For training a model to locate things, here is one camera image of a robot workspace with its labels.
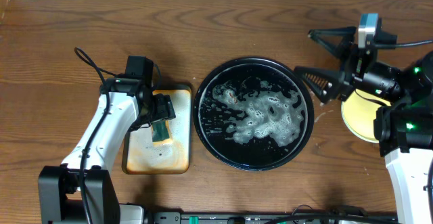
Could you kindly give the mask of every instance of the green led indicator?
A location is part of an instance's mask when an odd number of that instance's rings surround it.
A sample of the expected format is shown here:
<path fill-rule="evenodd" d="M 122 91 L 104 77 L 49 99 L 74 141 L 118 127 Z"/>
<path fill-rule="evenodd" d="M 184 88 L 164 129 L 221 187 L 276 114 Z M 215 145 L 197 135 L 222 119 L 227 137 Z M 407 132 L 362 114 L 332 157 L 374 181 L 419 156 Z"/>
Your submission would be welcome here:
<path fill-rule="evenodd" d="M 411 124 L 410 122 L 406 123 L 406 128 L 407 129 L 414 129 L 415 125 Z"/>

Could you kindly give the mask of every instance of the black cable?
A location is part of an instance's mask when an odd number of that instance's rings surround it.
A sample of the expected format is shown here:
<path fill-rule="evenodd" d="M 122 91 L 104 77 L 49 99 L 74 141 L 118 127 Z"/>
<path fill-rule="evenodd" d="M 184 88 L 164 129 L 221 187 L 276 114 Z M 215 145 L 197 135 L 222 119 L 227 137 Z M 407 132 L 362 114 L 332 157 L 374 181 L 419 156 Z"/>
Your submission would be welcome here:
<path fill-rule="evenodd" d="M 427 45 L 431 43 L 433 43 L 433 39 L 425 40 L 425 41 L 408 42 L 408 43 L 398 43 L 398 44 L 374 44 L 374 46 L 378 49 L 395 49 L 395 48 L 404 48 L 404 47 L 415 47 L 418 45 Z"/>
<path fill-rule="evenodd" d="M 82 49 L 75 47 L 74 51 L 75 51 L 75 54 L 78 56 L 78 58 L 80 58 L 83 62 L 87 63 L 87 65 L 91 66 L 92 68 L 98 69 L 100 72 L 105 72 L 106 74 L 116 76 L 116 74 L 114 74 L 113 72 L 107 71 L 107 70 L 102 69 L 102 68 L 98 68 L 96 66 L 95 62 L 93 62 L 92 59 L 90 59 L 90 57 Z"/>
<path fill-rule="evenodd" d="M 428 170 L 427 176 L 427 192 L 428 192 L 428 205 L 430 207 L 430 218 L 433 223 L 433 160 L 430 164 L 430 169 Z"/>
<path fill-rule="evenodd" d="M 390 221 L 382 221 L 367 217 L 356 217 L 356 216 L 340 216 L 340 215 L 328 215 L 328 214 L 311 214 L 311 215 L 297 215 L 297 216 L 289 216 L 282 217 L 278 219 L 274 219 L 272 221 L 268 221 L 265 224 L 279 224 L 284 221 L 295 221 L 295 220 L 339 220 L 339 221 L 358 221 L 360 223 L 368 223 L 368 224 L 396 224 L 395 222 Z"/>
<path fill-rule="evenodd" d="M 156 83 L 156 85 L 154 85 L 152 87 L 152 91 L 157 90 L 157 88 L 159 88 L 160 85 L 161 85 L 161 71 L 160 71 L 160 67 L 158 67 L 158 65 L 156 63 L 154 63 L 154 66 L 156 68 L 156 72 L 158 72 L 158 82 Z"/>
<path fill-rule="evenodd" d="M 365 100 L 367 100 L 367 101 L 369 101 L 369 102 L 373 102 L 373 103 L 378 104 L 378 105 L 381 105 L 381 106 L 386 106 L 386 104 L 385 104 L 384 102 L 381 102 L 380 100 L 376 100 L 376 99 L 368 99 L 368 98 L 363 97 L 362 95 L 358 94 L 358 91 L 357 91 L 357 90 L 355 90 L 355 93 L 356 93 L 359 97 L 361 97 L 361 98 L 363 98 L 363 99 L 365 99 Z"/>
<path fill-rule="evenodd" d="M 86 165 L 87 153 L 89 152 L 91 142 L 93 141 L 93 138 L 96 136 L 98 129 L 101 127 L 102 122 L 104 121 L 105 117 L 108 115 L 108 112 L 110 111 L 110 94 L 108 92 L 108 88 L 106 87 L 106 80 L 104 79 L 104 76 L 102 76 L 101 69 L 96 66 L 95 62 L 93 62 L 93 60 L 82 49 L 75 47 L 74 52 L 81 60 L 83 60 L 85 63 L 87 63 L 88 65 L 90 65 L 91 67 L 93 67 L 96 70 L 97 74 L 99 75 L 99 78 L 102 81 L 102 86 L 105 87 L 105 92 L 106 92 L 106 97 L 107 97 L 106 98 L 106 101 L 107 101 L 106 102 L 106 109 L 104 110 L 104 113 L 102 114 L 101 119 L 96 124 L 95 129 L 93 130 L 92 134 L 90 135 L 89 140 L 86 143 L 86 146 L 82 150 L 81 162 L 80 162 L 80 173 L 79 173 L 80 182 L 79 182 L 79 185 L 80 185 L 80 189 L 81 189 L 81 198 L 83 199 L 84 211 L 86 214 L 87 222 L 88 222 L 88 224 L 92 224 L 92 218 L 90 215 L 89 203 L 87 201 L 87 196 L 86 196 L 86 185 L 84 182 L 84 168 Z"/>
<path fill-rule="evenodd" d="M 293 210 L 293 212 L 292 212 L 292 216 L 294 216 L 294 215 L 296 214 L 296 211 L 298 211 L 299 208 L 301 208 L 301 207 L 308 207 L 308 208 L 310 208 L 311 210 L 313 209 L 313 207 L 309 206 L 308 204 L 301 204 L 301 205 L 298 205 L 298 207 L 296 207 L 296 208 Z"/>

